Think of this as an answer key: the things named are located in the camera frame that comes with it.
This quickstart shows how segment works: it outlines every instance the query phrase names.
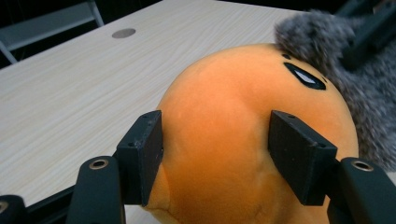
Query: light wood grain surface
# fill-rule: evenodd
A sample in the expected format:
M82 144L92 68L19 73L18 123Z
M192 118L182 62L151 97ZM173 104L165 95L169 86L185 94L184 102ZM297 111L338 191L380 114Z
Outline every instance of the light wood grain surface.
M30 205L75 184L86 160L112 155L189 64L220 49L273 42L295 12L165 0L0 70L0 194ZM134 28L130 37L112 34ZM157 223L127 206L128 223Z

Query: gray fluffy plush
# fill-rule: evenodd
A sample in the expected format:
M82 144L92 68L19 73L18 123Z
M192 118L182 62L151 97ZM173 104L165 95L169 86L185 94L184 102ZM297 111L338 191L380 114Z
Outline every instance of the gray fluffy plush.
M310 63L342 93L356 125L360 157L396 171L396 39L354 72L340 64L364 19L311 11L276 27L276 44Z

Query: gray chair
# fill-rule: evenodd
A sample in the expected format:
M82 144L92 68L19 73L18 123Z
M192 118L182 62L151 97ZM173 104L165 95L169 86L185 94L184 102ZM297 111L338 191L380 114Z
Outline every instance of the gray chair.
M49 14L18 22L0 29L0 50L11 63L18 61L11 51L57 35L89 21L103 26L94 0L67 7Z

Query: plush toy eye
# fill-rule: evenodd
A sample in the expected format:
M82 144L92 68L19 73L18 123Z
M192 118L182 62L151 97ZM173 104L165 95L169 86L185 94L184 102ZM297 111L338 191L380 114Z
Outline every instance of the plush toy eye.
M306 87L315 89L315 90L326 90L326 85L317 77L311 75L307 71L303 70L302 68L297 67L292 63L283 63L285 66L294 74L297 79L303 83Z

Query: orange plush toy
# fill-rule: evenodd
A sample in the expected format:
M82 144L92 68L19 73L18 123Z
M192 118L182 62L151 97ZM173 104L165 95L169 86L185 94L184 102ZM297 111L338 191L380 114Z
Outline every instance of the orange plush toy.
M207 56L170 86L163 161L148 206L162 223L326 223L327 203L300 205L267 149L272 110L295 115L358 157L355 126L334 85L274 45Z

